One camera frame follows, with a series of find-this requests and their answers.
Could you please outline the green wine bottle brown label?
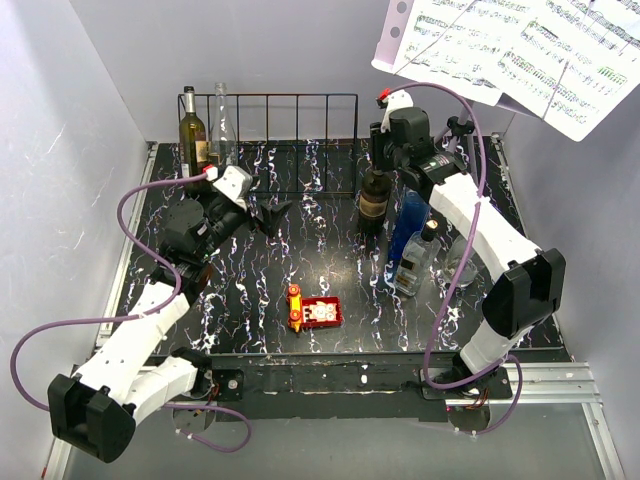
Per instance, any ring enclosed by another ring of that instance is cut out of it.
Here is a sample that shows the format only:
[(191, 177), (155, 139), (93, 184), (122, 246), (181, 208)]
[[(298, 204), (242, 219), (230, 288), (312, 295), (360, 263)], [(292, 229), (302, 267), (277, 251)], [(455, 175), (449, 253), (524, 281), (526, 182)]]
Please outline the green wine bottle brown label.
[(392, 187), (392, 180), (384, 172), (365, 173), (358, 200), (358, 226), (362, 232), (376, 234), (382, 229)]

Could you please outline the clear tall bottle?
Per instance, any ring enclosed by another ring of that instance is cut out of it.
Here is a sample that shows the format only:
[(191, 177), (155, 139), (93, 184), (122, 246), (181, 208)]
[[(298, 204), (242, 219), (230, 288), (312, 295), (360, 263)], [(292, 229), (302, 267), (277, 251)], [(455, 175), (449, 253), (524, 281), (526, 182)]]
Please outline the clear tall bottle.
[(217, 82), (210, 103), (209, 160), (222, 168), (238, 164), (237, 139), (227, 105), (227, 86)]

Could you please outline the tall blue glass bottle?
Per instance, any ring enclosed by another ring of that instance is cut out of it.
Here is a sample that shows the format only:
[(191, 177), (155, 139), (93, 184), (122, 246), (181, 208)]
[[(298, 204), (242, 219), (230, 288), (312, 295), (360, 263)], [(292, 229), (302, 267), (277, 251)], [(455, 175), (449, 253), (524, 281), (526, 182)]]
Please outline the tall blue glass bottle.
[(392, 282), (399, 266), (403, 250), (411, 236), (420, 232), (429, 216), (430, 206), (420, 194), (403, 188), (401, 205), (394, 221), (387, 260), (390, 264), (389, 281)]

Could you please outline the clear square bottle black cap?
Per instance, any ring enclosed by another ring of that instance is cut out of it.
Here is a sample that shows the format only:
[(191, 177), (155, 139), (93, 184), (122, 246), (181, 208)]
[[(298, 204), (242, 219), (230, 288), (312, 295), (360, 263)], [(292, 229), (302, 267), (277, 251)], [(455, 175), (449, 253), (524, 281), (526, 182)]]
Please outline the clear square bottle black cap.
[(394, 277), (395, 289), (402, 294), (412, 297), (420, 290), (442, 248), (439, 227), (436, 219), (429, 219), (423, 229), (413, 233), (406, 243)]

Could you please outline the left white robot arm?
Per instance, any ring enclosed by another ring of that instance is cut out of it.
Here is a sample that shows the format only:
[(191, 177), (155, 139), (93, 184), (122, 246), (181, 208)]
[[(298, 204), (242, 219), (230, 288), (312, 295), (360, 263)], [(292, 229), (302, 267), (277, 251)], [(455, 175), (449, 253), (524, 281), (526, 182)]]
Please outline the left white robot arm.
[(139, 371), (189, 312), (211, 278), (211, 256), (239, 227), (276, 235), (291, 204), (261, 204), (254, 215), (247, 202), (253, 183), (244, 170), (230, 167), (213, 181), (209, 196), (185, 198), (167, 210), (160, 257), (127, 320), (73, 375), (57, 375), (48, 387), (56, 438), (110, 463), (137, 426), (170, 400), (200, 400), (211, 392), (210, 360), (186, 347), (152, 371)]

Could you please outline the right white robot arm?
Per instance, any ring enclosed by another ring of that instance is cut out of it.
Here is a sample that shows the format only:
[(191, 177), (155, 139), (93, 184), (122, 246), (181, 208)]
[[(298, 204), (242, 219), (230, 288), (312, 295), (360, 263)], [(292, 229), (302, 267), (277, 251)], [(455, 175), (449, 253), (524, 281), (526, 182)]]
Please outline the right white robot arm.
[(449, 220), (488, 268), (493, 286), (481, 308), (483, 320), (456, 355), (446, 376), (425, 379), (433, 389), (475, 397), (511, 348), (561, 304), (566, 260), (541, 250), (483, 195), (464, 163), (439, 151), (427, 113), (419, 107), (387, 108), (370, 126), (375, 166), (395, 170), (405, 185)]

